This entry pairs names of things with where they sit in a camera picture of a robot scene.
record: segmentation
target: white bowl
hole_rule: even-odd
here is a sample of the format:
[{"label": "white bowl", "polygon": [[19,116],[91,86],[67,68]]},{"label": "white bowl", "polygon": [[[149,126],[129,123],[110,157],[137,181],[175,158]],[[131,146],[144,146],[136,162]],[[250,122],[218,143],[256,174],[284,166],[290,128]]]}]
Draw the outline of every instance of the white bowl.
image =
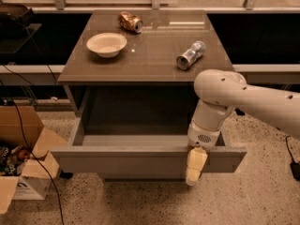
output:
[{"label": "white bowl", "polygon": [[122,35],[103,33],[89,38],[86,47],[101,57],[114,57],[127,43],[128,41]]}]

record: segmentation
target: speckled gray floor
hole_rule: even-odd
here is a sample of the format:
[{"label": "speckled gray floor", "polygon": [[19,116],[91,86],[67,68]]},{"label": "speckled gray floor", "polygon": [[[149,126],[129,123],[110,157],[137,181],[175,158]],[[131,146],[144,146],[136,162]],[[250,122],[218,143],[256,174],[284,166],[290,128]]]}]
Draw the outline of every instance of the speckled gray floor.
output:
[{"label": "speckled gray floor", "polygon": [[[68,138],[73,112],[39,112]],[[247,155],[235,173],[204,173],[195,187],[171,182],[109,182],[95,173],[58,178],[65,224],[300,224],[300,182],[293,179],[285,135],[249,116],[225,122]],[[300,142],[290,139],[295,157]],[[61,224],[51,186],[45,201],[13,201],[1,225]]]}]

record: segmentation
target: silver can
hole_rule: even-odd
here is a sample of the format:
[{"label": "silver can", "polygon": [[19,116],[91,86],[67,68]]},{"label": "silver can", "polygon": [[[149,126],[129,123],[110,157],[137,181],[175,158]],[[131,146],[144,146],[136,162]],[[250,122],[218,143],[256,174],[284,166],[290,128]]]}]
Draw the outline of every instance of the silver can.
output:
[{"label": "silver can", "polygon": [[206,46],[204,42],[194,42],[189,49],[177,57],[177,66],[183,70],[189,69],[202,56],[205,50]]},{"label": "silver can", "polygon": [[136,15],[122,11],[118,15],[118,23],[128,31],[141,33],[143,29],[143,21]]}]

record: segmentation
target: black power adapter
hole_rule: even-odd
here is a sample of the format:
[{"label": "black power adapter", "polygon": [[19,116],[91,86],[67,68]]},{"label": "black power adapter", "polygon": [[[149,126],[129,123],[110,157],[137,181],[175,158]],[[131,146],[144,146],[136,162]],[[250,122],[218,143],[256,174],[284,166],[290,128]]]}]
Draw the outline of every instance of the black power adapter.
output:
[{"label": "black power adapter", "polygon": [[292,169],[293,178],[297,181],[300,181],[300,164],[292,162],[290,166]]}]

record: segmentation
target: robotic hand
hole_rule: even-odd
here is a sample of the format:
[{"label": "robotic hand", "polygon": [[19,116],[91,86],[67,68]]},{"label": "robotic hand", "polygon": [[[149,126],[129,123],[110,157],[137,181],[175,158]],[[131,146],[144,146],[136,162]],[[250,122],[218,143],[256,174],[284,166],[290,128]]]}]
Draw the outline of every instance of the robotic hand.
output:
[{"label": "robotic hand", "polygon": [[239,109],[300,140],[300,94],[248,85],[236,72],[208,69],[195,79],[200,98],[187,132],[196,147],[187,158],[187,184],[193,186],[203,169],[205,149],[216,145],[224,120]]}]

